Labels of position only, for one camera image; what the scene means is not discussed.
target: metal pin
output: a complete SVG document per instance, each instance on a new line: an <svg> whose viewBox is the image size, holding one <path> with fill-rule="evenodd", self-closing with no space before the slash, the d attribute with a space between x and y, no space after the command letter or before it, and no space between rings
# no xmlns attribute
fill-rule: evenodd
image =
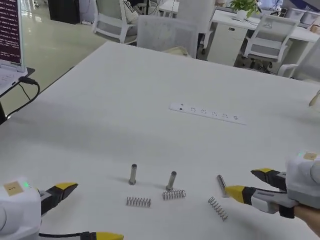
<svg viewBox="0 0 320 240"><path fill-rule="evenodd" d="M136 184L136 172L137 172L137 164L132 164L131 166L131 175L129 179L129 184L130 185L135 185Z"/></svg>
<svg viewBox="0 0 320 240"><path fill-rule="evenodd" d="M219 185L220 185L221 190L222 190L222 197L223 198L228 198L229 196L228 196L228 194L226 193L226 190L225 190L226 183L225 183L224 178L221 175L216 176L216 178L218 179Z"/></svg>
<svg viewBox="0 0 320 240"><path fill-rule="evenodd" d="M167 191L172 191L172 189L174 189L174 182L177 176L177 172L173 171L171 172L170 178L169 178L169 183L168 185L165 187L165 189Z"/></svg>

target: compression spring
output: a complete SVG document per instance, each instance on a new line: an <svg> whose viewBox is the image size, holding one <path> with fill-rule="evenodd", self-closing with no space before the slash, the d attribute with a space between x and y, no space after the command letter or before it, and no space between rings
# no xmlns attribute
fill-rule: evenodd
<svg viewBox="0 0 320 240"><path fill-rule="evenodd" d="M150 208L151 199L150 198L135 197L135 196L128 196L126 198L126 204L128 206L137 206L137 207Z"/></svg>
<svg viewBox="0 0 320 240"><path fill-rule="evenodd" d="M162 193L163 200L168 199L181 199L186 197L185 190L173 190L173 191L164 191Z"/></svg>
<svg viewBox="0 0 320 240"><path fill-rule="evenodd" d="M218 203L215 197L213 196L210 197L210 199L208 200L208 203L213 207L213 209L216 211L219 217L222 218L223 221L225 221L228 218L228 214L221 207L221 205Z"/></svg>

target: label sticker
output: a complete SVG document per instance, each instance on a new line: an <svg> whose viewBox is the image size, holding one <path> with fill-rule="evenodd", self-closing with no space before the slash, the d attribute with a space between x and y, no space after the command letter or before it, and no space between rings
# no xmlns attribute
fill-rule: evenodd
<svg viewBox="0 0 320 240"><path fill-rule="evenodd" d="M3 185L4 189L6 190L6 192L8 193L9 196L13 196L19 193L23 193L24 190L22 189L22 187L20 186L19 182L14 181L11 183L6 183Z"/></svg>
<svg viewBox="0 0 320 240"><path fill-rule="evenodd" d="M306 152L303 158L306 159L306 160L314 161L317 158L317 156L318 155L316 153Z"/></svg>

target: monitor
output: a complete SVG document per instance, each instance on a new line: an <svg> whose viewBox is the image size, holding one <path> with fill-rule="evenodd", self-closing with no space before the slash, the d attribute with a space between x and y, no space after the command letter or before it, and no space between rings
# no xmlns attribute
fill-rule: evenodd
<svg viewBox="0 0 320 240"><path fill-rule="evenodd" d="M0 0L0 68L25 72L20 0Z"/></svg>

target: laptop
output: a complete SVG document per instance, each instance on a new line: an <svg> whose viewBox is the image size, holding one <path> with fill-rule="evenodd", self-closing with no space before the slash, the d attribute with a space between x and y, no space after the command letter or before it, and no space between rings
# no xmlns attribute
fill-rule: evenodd
<svg viewBox="0 0 320 240"><path fill-rule="evenodd" d="M27 73L20 0L0 0L0 96Z"/></svg>

